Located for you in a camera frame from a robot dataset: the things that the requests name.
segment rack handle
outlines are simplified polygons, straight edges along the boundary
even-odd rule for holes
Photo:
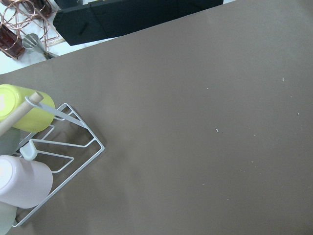
[[[38,104],[44,99],[44,97],[39,92],[34,92],[28,99],[33,104]],[[12,113],[10,113],[6,119],[0,122],[0,137],[15,123],[17,123],[24,115],[26,115],[32,108],[33,106],[25,100]]]

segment table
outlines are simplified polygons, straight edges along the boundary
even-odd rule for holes
[[[238,0],[1,75],[107,147],[9,234],[311,234],[312,10]]]

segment yellow cup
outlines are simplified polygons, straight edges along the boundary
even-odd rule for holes
[[[25,96],[31,96],[35,90],[14,85],[0,85],[0,121],[3,121],[13,110],[25,101]],[[55,108],[52,98],[44,92],[39,92],[44,99],[41,103]],[[39,109],[33,108],[13,127],[27,131],[40,132],[46,129],[53,121],[54,115]]]

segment white wire rack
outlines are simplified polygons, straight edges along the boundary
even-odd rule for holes
[[[78,172],[80,172],[84,167],[86,167],[93,159],[95,159],[100,153],[102,153],[105,150],[104,145],[101,143],[99,138],[91,131],[91,129],[85,124],[85,122],[79,117],[79,115],[66,103],[61,105],[58,109],[53,109],[49,106],[46,106],[42,103],[39,103],[38,105],[35,105],[31,103],[28,98],[25,98],[32,106],[46,110],[52,114],[55,115],[54,122],[52,125],[50,125],[46,130],[42,131],[42,137],[38,138],[41,133],[30,133],[28,134],[20,143],[18,149],[21,153],[16,153],[16,155],[24,158],[35,158],[37,154],[42,154],[44,156],[49,155],[56,158],[63,158],[66,160],[66,163],[61,166],[58,170],[52,170],[53,173],[53,180],[55,178],[58,178],[58,175],[62,173],[65,169],[67,169],[67,174],[70,172],[70,176],[65,178],[64,180],[62,178],[61,183],[58,183],[57,185],[54,185],[52,188],[52,192],[46,197],[45,200],[43,200],[38,206],[32,208],[32,209],[18,209],[16,221],[13,224],[13,227],[17,227],[22,225],[27,219],[29,219],[43,204],[45,204],[53,195],[55,195],[65,184],[67,184]],[[62,141],[51,141],[47,140],[49,137],[56,132],[56,127],[60,123],[64,123],[66,121],[69,121],[70,124],[74,123],[78,128],[84,128],[87,132],[89,132],[90,140],[85,144],[73,144],[73,143],[67,143]],[[70,165],[75,161],[76,158],[79,157],[73,157],[68,156],[66,154],[58,154],[53,153],[49,151],[42,151],[38,150],[35,146],[35,143],[40,144],[49,144],[50,146],[53,146],[53,149],[65,146],[65,147],[71,147],[71,148],[80,148],[80,149],[87,149],[91,145],[93,145],[93,148],[95,149],[95,153],[93,153],[91,156],[84,156],[83,161],[82,159],[79,160],[79,164],[75,166],[75,168],[71,171]]]

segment dish rack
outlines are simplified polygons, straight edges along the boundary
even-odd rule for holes
[[[38,154],[35,160],[44,162],[50,168],[51,163],[55,162],[56,160],[61,161],[59,161],[60,166],[57,169],[51,169],[54,183],[50,194],[46,197],[45,200],[43,200],[34,208],[18,208],[16,221],[13,224],[13,227],[20,226],[25,221],[27,221],[27,219],[29,219],[63,186],[65,186],[78,172],[80,172],[105,150],[105,147],[99,138],[68,104],[64,103],[58,109],[53,109],[42,103],[34,104],[29,101],[27,97],[25,100],[33,107],[43,109],[54,114],[55,116],[52,124],[42,132],[26,134],[26,136],[19,143],[17,152],[14,155],[17,157],[22,157],[21,152],[24,152],[26,155],[35,155],[36,157]],[[66,133],[62,132],[64,126],[73,132],[76,135],[75,137],[84,136],[84,139],[80,140],[80,143],[73,143],[72,140],[75,138],[71,138]],[[66,136],[66,138],[64,138],[65,141],[57,140],[61,135]],[[55,149],[62,149],[62,152],[58,153],[54,151]],[[76,153],[75,156],[68,154],[66,149],[74,149],[74,152]]]

